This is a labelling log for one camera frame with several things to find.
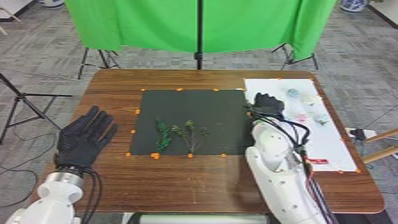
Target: light stand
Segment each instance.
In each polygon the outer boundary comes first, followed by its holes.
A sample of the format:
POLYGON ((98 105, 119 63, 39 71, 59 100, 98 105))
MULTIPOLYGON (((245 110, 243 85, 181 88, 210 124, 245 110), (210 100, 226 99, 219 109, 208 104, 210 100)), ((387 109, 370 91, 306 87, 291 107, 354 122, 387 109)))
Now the light stand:
POLYGON ((203 70, 203 5, 204 0, 197 0, 197 52, 194 54, 197 70, 203 70))
POLYGON ((2 73, 0 73, 0 81, 4 82, 5 86, 9 87, 9 89, 12 90, 14 94, 16 94, 14 104, 12 104, 12 108, 11 108, 11 112, 9 112, 9 118, 7 118, 7 122, 5 122, 5 126, 4 126, 4 132, 2 132, 2 137, 0 137, 0 145, 2 145, 9 128, 18 126, 20 124, 25 124, 27 122, 30 122, 30 121, 34 121, 37 119, 44 119, 50 122, 50 124, 53 125, 53 127, 60 130, 59 125, 55 124, 52 118, 46 116, 46 112, 48 112, 50 106, 53 104, 55 98, 57 97, 71 97, 71 95, 21 93, 20 90, 16 89, 16 86, 9 82, 9 79, 5 78, 2 73), (52 97, 52 100, 48 102, 48 105, 46 105, 46 108, 44 108, 43 111, 36 107, 34 103, 28 101, 27 96, 46 96, 46 97, 52 97), (18 121, 16 123, 11 123, 12 122, 14 113, 16 113, 16 106, 18 106, 20 102, 25 103, 25 105, 32 109, 32 111, 34 111, 37 116, 28 118, 23 121, 18 121))
POLYGON ((114 56, 110 55, 110 54, 114 54, 117 56, 117 53, 114 51, 105 51, 105 53, 107 53, 107 59, 105 59, 103 50, 98 50, 98 54, 100 54, 101 61, 103 61, 103 66, 98 66, 98 65, 94 65, 91 63, 85 63, 89 50, 91 49, 85 47, 85 50, 84 50, 84 58, 82 58, 80 69, 78 69, 78 79, 82 79, 84 67, 85 66, 94 66, 94 67, 98 67, 101 69, 110 69, 114 67, 121 68, 121 66, 117 64, 117 61, 114 59, 114 56))

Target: gray carpet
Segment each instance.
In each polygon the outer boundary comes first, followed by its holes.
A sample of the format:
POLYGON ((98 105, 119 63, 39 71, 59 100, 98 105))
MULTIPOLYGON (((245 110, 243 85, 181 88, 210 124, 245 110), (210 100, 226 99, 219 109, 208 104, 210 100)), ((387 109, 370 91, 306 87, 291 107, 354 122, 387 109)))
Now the gray carpet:
MULTIPOLYGON (((0 36, 0 72, 9 76, 23 91, 36 93, 73 94, 71 99, 59 99, 50 110, 50 117, 64 126, 69 122, 96 68, 87 68, 84 80, 78 81, 76 71, 82 60, 84 47, 76 35, 66 8, 48 10, 36 5, 21 15, 23 23, 2 23, 9 36, 0 36)), ((89 61, 100 63, 96 52, 89 61)), ((327 25, 320 46, 316 49, 320 71, 316 75, 331 97, 332 105, 347 127, 364 127, 384 112, 398 104, 398 30, 394 30, 375 14, 366 10, 361 14, 347 14, 336 8, 327 25)), ((268 50, 204 56, 206 69, 268 69, 279 70, 283 52, 268 50)), ((192 54, 126 48, 117 61, 123 68, 194 69, 192 54)), ((311 70, 311 61, 286 69, 311 70)), ((34 97, 34 102, 44 105, 46 99, 34 97)), ((12 93, 0 87, 0 127, 5 123, 12 104, 12 93)), ((27 108, 18 108, 18 118, 30 116, 27 108)), ((398 127, 398 108, 370 125, 368 129, 386 131, 398 127)), ((0 146, 0 164, 11 167, 43 150, 52 147, 53 136, 23 141, 44 133, 55 133, 50 125, 36 121, 18 126, 9 132, 0 146)), ((382 149, 393 140, 366 144, 359 147, 368 154, 382 149)), ((39 173, 52 159, 55 149, 44 156, 25 164, 39 173)), ((377 161, 370 171, 384 192, 386 209, 391 219, 398 223, 398 161, 393 157, 377 161)), ((14 202, 32 187, 32 176, 25 173, 7 173, 0 176, 0 206, 14 202)), ((0 223, 20 205, 0 209, 0 223)), ((117 223, 119 216, 107 216, 112 221, 98 217, 94 223, 117 223)))

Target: orange marker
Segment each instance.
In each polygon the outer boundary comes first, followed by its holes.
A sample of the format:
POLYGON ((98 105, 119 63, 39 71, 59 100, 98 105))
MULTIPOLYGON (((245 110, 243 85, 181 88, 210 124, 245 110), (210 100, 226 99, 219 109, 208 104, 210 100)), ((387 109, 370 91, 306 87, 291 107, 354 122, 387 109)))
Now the orange marker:
POLYGON ((151 153, 151 157, 153 157, 153 159, 160 159, 160 154, 156 152, 151 153))

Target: green screen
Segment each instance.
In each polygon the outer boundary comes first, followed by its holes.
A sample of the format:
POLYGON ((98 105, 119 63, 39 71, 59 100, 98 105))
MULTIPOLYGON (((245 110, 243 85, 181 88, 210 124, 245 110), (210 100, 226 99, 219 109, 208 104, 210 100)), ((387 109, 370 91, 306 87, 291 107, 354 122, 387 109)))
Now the green screen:
MULTIPOLYGON (((336 0, 204 0, 204 52, 288 43, 311 56, 336 0)), ((197 0, 68 0, 84 45, 195 52, 197 0)))

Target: wire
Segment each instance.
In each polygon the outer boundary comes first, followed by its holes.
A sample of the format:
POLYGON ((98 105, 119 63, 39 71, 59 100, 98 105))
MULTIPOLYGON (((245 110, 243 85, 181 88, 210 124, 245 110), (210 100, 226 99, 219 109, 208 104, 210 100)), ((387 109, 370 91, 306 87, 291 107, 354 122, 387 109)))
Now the wire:
MULTIPOLYGON (((23 109, 25 109, 25 107, 21 108, 21 111, 18 112, 18 114, 16 114, 16 116, 14 116, 14 122, 16 122, 16 117, 18 117, 18 115, 21 114, 21 112, 23 112, 23 109)), ((36 181, 34 181, 34 186, 32 186, 32 190, 28 191, 28 194, 27 194, 27 197, 21 199, 21 200, 18 200, 16 202, 12 202, 9 205, 4 205, 4 206, 0 206, 0 209, 2 208, 7 208, 7 207, 11 207, 11 206, 14 206, 16 204, 20 204, 27 199, 28 199, 28 197, 32 196, 32 194, 34 194, 34 189, 36 189, 36 185, 37 185, 37 183, 39 183, 39 176, 37 176, 37 173, 32 171, 32 170, 14 170, 18 167, 21 167, 30 161, 34 161, 36 159, 39 159, 41 158, 41 156, 48 153, 48 151, 52 150, 52 148, 53 148, 53 146, 55 146, 55 143, 57 143, 57 134, 55 133, 46 133, 46 134, 43 134, 43 135, 39 135, 39 136, 36 136, 36 137, 32 137, 32 138, 23 138, 20 135, 18 135, 18 133, 16 133, 16 126, 14 126, 14 128, 12 128, 12 134, 14 134, 14 136, 18 137, 18 139, 23 141, 23 142, 27 142, 27 141, 30 141, 30 140, 37 140, 41 137, 44 137, 44 136, 53 136, 53 142, 52 142, 52 145, 50 145, 50 147, 46 148, 46 150, 39 153, 39 155, 37 156, 34 156, 28 160, 25 160, 18 165, 14 165, 14 166, 11 166, 9 168, 5 168, 2 165, 0 165, 0 168, 4 169, 4 171, 0 172, 0 176, 7 173, 7 172, 27 172, 27 173, 30 173, 32 175, 34 175, 34 177, 36 177, 36 181)))
POLYGON ((7 208, 7 207, 18 205, 30 198, 30 196, 34 194, 34 188, 36 188, 36 185, 39 183, 39 175, 37 175, 37 173, 32 170, 14 170, 14 169, 5 168, 4 166, 0 166, 0 168, 5 170, 5 172, 27 172, 27 173, 30 173, 34 175, 34 187, 32 187, 32 190, 28 191, 27 196, 16 202, 12 202, 11 204, 2 205, 0 206, 0 209, 2 209, 2 208, 7 208))
POLYGON ((44 75, 44 74, 39 74, 39 73, 25 72, 25 71, 20 71, 20 70, 16 70, 16 69, 9 69, 9 68, 0 68, 0 69, 2 69, 2 70, 7 70, 7 71, 12 71, 12 72, 20 72, 20 73, 23 73, 23 74, 27 74, 27 75, 43 76, 43 77, 46 77, 46 78, 64 79, 64 80, 69 80, 69 81, 76 81, 76 79, 73 79, 73 78, 69 78, 69 77, 66 77, 66 76, 62 76, 62 75, 59 75, 59 76, 52 76, 52 75, 44 75))
POLYGON ((89 170, 84 170, 84 173, 91 175, 91 180, 92 180, 92 186, 91 186, 91 196, 89 196, 89 202, 85 206, 85 212, 84 212, 84 218, 82 218, 82 224, 89 223, 89 210, 91 210, 91 204, 92 204, 92 199, 94 199, 94 193, 96 193, 96 177, 94 174, 89 170))
POLYGON ((370 122, 370 124, 364 126, 363 129, 366 129, 371 124, 375 124, 375 122, 382 119, 382 117, 387 115, 387 113, 398 108, 398 104, 394 105, 394 107, 386 111, 386 113, 378 116, 378 118, 370 122))
POLYGON ((85 173, 91 175, 92 184, 94 184, 94 181, 98 181, 98 197, 96 197, 96 202, 94 202, 94 205, 92 205, 92 209, 89 211, 89 207, 91 207, 91 204, 92 204, 92 198, 94 198, 94 196, 92 196, 94 195, 94 187, 92 187, 92 192, 91 192, 91 197, 89 197, 89 204, 87 204, 87 207, 85 207, 85 214, 84 214, 82 224, 89 224, 89 222, 91 222, 91 218, 92 218, 92 215, 96 213, 96 208, 98 208, 101 197, 103 197, 101 176, 100 176, 98 172, 92 169, 85 169, 85 173))

